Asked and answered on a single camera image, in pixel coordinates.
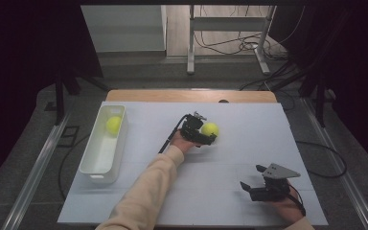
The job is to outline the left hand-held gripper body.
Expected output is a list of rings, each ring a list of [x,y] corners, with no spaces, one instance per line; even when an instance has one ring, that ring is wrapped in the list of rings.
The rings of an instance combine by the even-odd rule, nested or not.
[[[200,132],[206,118],[197,112],[186,114],[180,128],[181,136],[193,143],[201,145],[211,145],[213,143],[213,135],[206,135]]]

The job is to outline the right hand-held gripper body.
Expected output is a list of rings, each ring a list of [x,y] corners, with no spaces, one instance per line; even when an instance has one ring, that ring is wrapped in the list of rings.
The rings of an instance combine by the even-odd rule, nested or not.
[[[253,201],[281,201],[290,192],[288,180],[299,177],[300,173],[271,163],[265,172],[261,172],[264,179],[262,188],[251,188],[249,192]]]

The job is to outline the plain yellow tennis ball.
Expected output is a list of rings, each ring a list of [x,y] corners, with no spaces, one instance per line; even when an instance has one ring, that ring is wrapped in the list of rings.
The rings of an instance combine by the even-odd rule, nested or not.
[[[122,123],[121,117],[119,116],[110,117],[105,124],[106,130],[110,134],[116,135],[119,132],[121,123]]]

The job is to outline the white plastic bin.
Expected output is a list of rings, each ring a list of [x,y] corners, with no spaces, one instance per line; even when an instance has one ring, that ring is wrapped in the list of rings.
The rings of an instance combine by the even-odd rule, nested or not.
[[[122,118],[116,135],[110,134],[105,127],[107,120],[113,116]],[[115,182],[124,155],[127,131],[126,108],[123,105],[103,103],[80,161],[79,171],[94,183]]]

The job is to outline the person's left hand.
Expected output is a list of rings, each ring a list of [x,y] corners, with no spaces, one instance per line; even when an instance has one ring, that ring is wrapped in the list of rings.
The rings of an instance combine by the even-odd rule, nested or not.
[[[199,143],[194,143],[186,140],[180,133],[177,131],[171,139],[171,145],[179,148],[183,153],[186,153],[191,148],[197,147],[200,148],[201,145]]]

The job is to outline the person's right hand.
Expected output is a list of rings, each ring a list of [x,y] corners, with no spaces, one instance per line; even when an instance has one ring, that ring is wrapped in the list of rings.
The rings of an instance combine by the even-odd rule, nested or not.
[[[289,197],[281,201],[270,202],[270,205],[289,224],[293,224],[304,217],[298,205]]]

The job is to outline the white table mat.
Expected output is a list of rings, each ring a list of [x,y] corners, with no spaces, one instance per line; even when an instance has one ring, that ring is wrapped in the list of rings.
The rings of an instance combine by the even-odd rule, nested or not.
[[[257,166],[276,163],[298,172],[292,185],[303,198],[314,225],[327,220],[294,142],[287,116],[278,103],[134,103],[125,102],[128,121],[124,155],[117,180],[96,184],[78,172],[59,222],[96,225],[155,157],[179,119],[198,112],[219,127],[210,146],[190,150],[178,169],[158,216],[161,227],[266,227],[283,220],[241,187],[264,185]]]

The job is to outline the wooden table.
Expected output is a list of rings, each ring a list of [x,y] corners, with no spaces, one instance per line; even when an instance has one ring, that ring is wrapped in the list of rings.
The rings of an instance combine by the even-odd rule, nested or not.
[[[276,103],[268,91],[184,90],[184,89],[118,89],[107,93],[107,102],[157,103]]]

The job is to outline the black tripod stand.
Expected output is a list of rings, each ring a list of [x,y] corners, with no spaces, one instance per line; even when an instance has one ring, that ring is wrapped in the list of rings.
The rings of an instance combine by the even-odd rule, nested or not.
[[[324,122],[324,104],[328,101],[326,98],[326,78],[324,75],[308,74],[303,80],[303,83],[299,89],[299,94],[303,98],[309,97],[312,93],[315,93],[314,101],[314,115],[321,127],[325,127]]]
[[[64,103],[64,92],[63,88],[66,88],[70,95],[79,95],[81,87],[77,81],[77,78],[83,79],[90,84],[98,87],[104,92],[109,92],[111,88],[106,84],[96,80],[84,74],[81,71],[73,69],[70,73],[64,74],[58,71],[55,75],[55,92],[56,102],[50,107],[52,111],[57,113],[55,125],[58,126],[65,119],[65,103]]]

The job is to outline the white metal stand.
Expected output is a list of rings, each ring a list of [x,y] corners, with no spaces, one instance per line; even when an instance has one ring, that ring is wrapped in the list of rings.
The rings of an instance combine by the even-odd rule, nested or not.
[[[257,45],[253,45],[255,57],[264,75],[270,70],[264,56],[264,44],[274,14],[275,6],[269,6],[265,17],[196,17],[195,6],[190,6],[190,40],[187,54],[187,73],[195,72],[195,32],[258,32]]]

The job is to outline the white cabinet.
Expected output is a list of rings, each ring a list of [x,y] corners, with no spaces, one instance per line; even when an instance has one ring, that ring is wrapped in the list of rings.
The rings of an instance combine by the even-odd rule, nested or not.
[[[98,53],[166,50],[164,5],[81,6],[81,10]]]

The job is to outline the dark curtain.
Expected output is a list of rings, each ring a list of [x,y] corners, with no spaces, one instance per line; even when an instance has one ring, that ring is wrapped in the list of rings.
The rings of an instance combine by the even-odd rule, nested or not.
[[[38,92],[62,78],[103,75],[82,0],[0,0],[0,167],[29,122]]]
[[[320,73],[335,94],[333,110],[368,153],[368,0],[342,6],[279,6],[269,36],[280,42],[301,67],[322,49],[344,9],[351,12]]]

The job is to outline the metal floor rail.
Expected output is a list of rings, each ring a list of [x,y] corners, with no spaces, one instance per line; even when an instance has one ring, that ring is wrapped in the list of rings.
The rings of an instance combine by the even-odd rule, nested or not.
[[[332,141],[328,131],[324,127],[321,127],[317,122],[314,115],[314,106],[308,99],[301,99],[301,103],[310,118],[312,126],[317,132],[321,144],[327,148],[336,150],[334,142]],[[364,229],[368,230],[368,202],[365,200],[365,197],[359,190],[358,185],[348,172],[348,168],[343,166],[342,158],[332,153],[330,156],[330,161],[338,173],[344,173],[339,177],[339,180],[342,183],[348,198],[351,200]]]
[[[70,113],[66,112],[58,124],[53,126],[1,230],[17,230],[20,226],[69,117]]]

